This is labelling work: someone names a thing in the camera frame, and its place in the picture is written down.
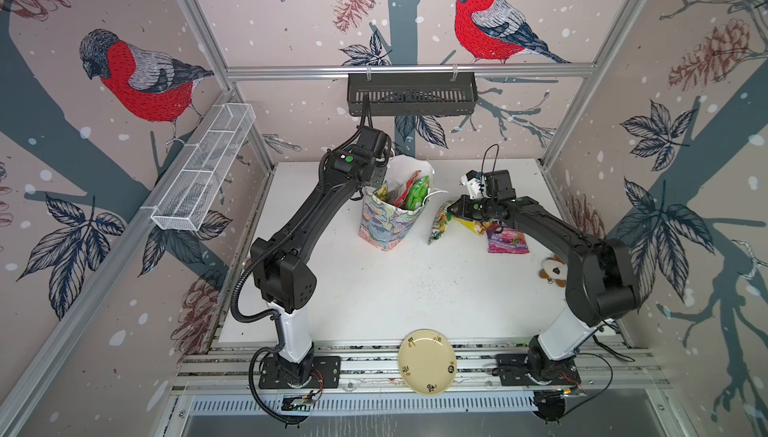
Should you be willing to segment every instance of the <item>white mesh basket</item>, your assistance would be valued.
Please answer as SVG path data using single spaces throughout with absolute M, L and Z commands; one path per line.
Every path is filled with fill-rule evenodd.
M 249 104 L 224 104 L 152 213 L 161 229 L 198 231 L 255 120 Z

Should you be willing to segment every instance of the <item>gift bag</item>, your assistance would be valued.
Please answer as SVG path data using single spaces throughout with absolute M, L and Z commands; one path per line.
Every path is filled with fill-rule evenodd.
M 407 155 L 398 155 L 389 159 L 386 171 L 388 188 L 397 188 L 419 171 L 418 179 L 429 176 L 429 191 L 435 181 L 435 170 L 426 161 L 419 161 Z M 376 189 L 367 188 L 363 192 L 362 219 L 360 221 L 360 237 L 381 250 L 392 250 L 402 240 L 422 214 L 429 196 L 424 204 L 415 211 L 406 211 L 379 199 Z

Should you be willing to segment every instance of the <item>yellow plate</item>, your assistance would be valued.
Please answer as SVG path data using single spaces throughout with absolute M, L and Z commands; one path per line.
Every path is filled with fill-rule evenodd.
M 397 353 L 400 376 L 421 395 L 439 395 L 456 376 L 456 353 L 445 336 L 429 329 L 411 332 Z

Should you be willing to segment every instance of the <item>black metal basket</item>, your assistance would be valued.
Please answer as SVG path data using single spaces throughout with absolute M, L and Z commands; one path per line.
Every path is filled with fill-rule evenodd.
M 346 100 L 352 116 L 362 116 L 365 95 L 373 116 L 466 116 L 475 111 L 478 87 L 474 72 L 350 74 Z

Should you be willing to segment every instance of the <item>wire basket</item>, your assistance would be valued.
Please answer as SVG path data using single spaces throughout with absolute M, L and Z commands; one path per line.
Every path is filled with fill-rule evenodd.
M 249 104 L 224 104 L 152 213 L 161 229 L 198 231 L 256 116 Z
M 362 116 L 368 95 L 374 116 L 466 116 L 475 111 L 478 87 L 474 72 L 350 74 L 346 100 L 352 116 Z

